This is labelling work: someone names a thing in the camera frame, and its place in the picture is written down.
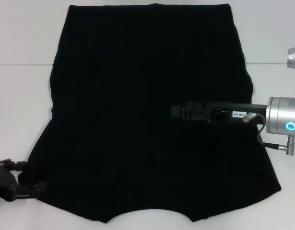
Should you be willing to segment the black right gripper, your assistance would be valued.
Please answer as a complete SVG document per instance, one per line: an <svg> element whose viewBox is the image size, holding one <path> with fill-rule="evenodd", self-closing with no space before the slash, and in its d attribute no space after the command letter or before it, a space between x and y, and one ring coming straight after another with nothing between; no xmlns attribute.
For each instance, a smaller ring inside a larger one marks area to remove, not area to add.
<svg viewBox="0 0 295 230"><path fill-rule="evenodd" d="M249 113L266 115L266 105L188 101L184 105L171 106L171 118L181 120L207 120L208 122L243 123L243 117Z"/></svg>

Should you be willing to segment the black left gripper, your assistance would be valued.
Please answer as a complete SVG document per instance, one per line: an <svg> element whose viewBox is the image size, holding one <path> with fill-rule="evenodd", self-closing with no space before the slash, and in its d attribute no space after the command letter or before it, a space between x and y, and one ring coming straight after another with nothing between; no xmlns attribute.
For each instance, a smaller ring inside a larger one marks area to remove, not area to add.
<svg viewBox="0 0 295 230"><path fill-rule="evenodd" d="M18 184L10 171L21 172L27 165L26 161L14 162L11 159L0 161L0 198L7 202L17 199L37 199L44 193L47 187L46 182L33 185Z"/></svg>

